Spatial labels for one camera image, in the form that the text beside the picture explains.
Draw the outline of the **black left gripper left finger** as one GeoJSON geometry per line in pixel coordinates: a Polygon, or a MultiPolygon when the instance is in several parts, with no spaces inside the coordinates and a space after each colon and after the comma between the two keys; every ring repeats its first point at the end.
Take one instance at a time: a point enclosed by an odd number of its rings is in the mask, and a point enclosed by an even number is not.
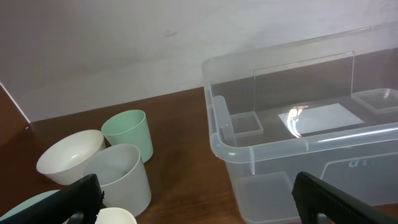
{"type": "Polygon", "coordinates": [[[96,174],[88,174],[66,188],[1,220],[2,224],[86,223],[94,224],[104,192],[96,174]]]}

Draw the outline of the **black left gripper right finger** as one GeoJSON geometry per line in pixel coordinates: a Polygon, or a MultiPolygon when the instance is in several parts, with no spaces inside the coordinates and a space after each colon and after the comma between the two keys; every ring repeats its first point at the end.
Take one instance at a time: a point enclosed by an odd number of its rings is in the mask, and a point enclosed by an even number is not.
{"type": "Polygon", "coordinates": [[[397,224],[374,207],[350,196],[308,172],[299,172],[292,195],[303,224],[397,224]]]}

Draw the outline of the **cream white cup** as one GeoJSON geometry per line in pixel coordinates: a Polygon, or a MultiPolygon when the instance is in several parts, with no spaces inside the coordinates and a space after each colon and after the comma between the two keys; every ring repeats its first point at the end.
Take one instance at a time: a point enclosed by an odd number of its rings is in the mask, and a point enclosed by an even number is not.
{"type": "Polygon", "coordinates": [[[137,224],[134,216],[123,208],[102,208],[95,224],[137,224]]]}

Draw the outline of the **white small bowl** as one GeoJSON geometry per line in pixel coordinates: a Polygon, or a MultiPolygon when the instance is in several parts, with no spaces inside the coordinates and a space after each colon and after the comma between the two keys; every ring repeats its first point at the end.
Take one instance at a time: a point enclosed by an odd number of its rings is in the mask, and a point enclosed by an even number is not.
{"type": "Polygon", "coordinates": [[[36,169],[60,185],[69,185],[81,178],[90,157],[105,148],[101,131],[80,131],[49,147],[37,161],[36,169]]]}

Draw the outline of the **mint green bowl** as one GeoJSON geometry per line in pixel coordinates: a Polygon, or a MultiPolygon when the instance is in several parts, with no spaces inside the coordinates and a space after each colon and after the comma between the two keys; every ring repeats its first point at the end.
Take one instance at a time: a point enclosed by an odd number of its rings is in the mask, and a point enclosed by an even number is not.
{"type": "Polygon", "coordinates": [[[59,191],[58,190],[49,190],[46,192],[43,192],[41,194],[35,195],[23,202],[21,202],[20,204],[16,205],[14,208],[10,209],[8,212],[6,212],[3,216],[1,216],[1,223],[5,223],[5,220],[7,220],[8,218],[12,217],[13,215],[18,214],[19,212],[27,209],[28,207],[40,202],[41,200],[57,193],[59,191]]]}

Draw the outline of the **grey translucent cup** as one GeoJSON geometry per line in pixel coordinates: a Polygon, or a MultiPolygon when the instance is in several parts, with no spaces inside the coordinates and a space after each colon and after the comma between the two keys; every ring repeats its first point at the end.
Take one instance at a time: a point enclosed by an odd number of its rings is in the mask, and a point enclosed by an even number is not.
{"type": "Polygon", "coordinates": [[[151,201],[151,191],[139,149],[132,144],[118,144],[94,154],[81,175],[95,174],[106,207],[118,207],[138,216],[151,201]]]}

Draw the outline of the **white label in bin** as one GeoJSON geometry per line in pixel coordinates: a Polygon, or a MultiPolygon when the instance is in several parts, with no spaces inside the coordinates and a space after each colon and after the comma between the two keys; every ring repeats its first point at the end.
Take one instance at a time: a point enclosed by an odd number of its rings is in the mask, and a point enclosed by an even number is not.
{"type": "Polygon", "coordinates": [[[308,133],[364,123],[339,103],[314,108],[294,106],[278,117],[288,131],[297,138],[308,133]]]}

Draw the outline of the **mint green cup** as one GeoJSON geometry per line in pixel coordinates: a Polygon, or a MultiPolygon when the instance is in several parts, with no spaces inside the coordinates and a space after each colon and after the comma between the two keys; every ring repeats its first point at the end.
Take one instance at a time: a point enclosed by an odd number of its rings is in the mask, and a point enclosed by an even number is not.
{"type": "Polygon", "coordinates": [[[154,153],[147,116],[142,110],[128,110],[112,116],[104,122],[101,132],[112,146],[135,145],[143,162],[147,162],[154,153]]]}

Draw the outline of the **clear plastic storage bin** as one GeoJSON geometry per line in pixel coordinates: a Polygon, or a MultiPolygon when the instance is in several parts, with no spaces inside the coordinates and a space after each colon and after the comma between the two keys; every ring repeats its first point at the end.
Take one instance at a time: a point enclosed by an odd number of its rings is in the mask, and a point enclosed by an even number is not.
{"type": "Polygon", "coordinates": [[[210,146],[246,223],[299,221],[308,172],[397,202],[397,23],[227,54],[201,66],[210,146]]]}

